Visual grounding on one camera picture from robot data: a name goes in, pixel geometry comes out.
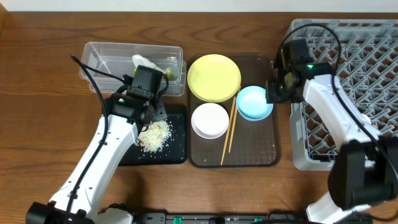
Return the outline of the white tissue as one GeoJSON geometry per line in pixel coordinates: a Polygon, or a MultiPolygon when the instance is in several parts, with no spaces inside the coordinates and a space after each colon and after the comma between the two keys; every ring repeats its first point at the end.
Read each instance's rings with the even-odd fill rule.
{"type": "Polygon", "coordinates": [[[155,63],[151,62],[149,59],[147,59],[139,54],[135,54],[132,56],[132,62],[136,68],[138,66],[142,65],[144,67],[153,68],[155,70],[165,73],[165,70],[161,69],[155,63]]]}

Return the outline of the blue bowl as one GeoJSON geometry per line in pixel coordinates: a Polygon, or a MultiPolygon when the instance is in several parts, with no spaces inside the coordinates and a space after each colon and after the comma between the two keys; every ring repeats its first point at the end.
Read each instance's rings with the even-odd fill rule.
{"type": "Polygon", "coordinates": [[[273,104],[267,102],[266,90],[259,86],[247,86],[237,96],[236,106],[239,114],[248,121],[259,121],[268,117],[273,104]]]}

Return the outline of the green snack wrapper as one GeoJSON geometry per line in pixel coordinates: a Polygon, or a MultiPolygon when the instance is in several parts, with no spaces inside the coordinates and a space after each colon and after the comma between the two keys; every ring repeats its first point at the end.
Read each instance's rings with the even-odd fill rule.
{"type": "MultiPolygon", "coordinates": [[[[137,71],[137,69],[135,68],[134,71],[133,71],[133,75],[136,74],[136,71],[137,71]]],[[[173,74],[173,71],[171,71],[171,70],[158,69],[158,71],[166,74],[168,78],[170,78],[171,75],[173,74]]]]}

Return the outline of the rice food waste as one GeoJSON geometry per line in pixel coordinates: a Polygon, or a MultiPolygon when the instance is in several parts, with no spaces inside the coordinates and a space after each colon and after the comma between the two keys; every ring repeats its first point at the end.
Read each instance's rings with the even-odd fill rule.
{"type": "Polygon", "coordinates": [[[172,124],[167,120],[158,121],[149,125],[142,131],[134,145],[142,148],[144,152],[157,152],[167,146],[167,141],[172,137],[172,124]]]}

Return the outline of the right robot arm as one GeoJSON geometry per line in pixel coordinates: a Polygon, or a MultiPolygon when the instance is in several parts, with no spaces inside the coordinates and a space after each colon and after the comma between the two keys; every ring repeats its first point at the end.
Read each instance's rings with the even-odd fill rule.
{"type": "Polygon", "coordinates": [[[336,70],[314,62],[305,40],[283,41],[266,81],[268,103],[308,103],[338,150],[328,191],[306,208],[312,223],[338,223],[354,212],[397,198],[397,138],[385,137],[351,102],[336,70]]]}

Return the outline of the yellow plate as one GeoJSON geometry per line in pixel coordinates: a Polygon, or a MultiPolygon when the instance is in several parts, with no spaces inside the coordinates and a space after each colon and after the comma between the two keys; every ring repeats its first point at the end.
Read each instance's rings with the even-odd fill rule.
{"type": "Polygon", "coordinates": [[[230,99],[241,86],[241,72],[230,58],[208,54],[196,59],[188,69],[187,83],[199,99],[219,103],[230,99]]]}

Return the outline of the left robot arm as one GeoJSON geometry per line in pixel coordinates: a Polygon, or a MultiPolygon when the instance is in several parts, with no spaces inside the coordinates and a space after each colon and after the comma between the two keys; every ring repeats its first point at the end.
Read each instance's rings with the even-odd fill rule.
{"type": "Polygon", "coordinates": [[[46,204],[34,202],[26,223],[132,223],[133,214],[123,208],[100,213],[103,195],[126,151],[144,126],[167,117],[161,109],[161,87],[166,74],[138,66],[134,77],[109,98],[101,97],[102,116],[90,145],[74,171],[46,204]]]}

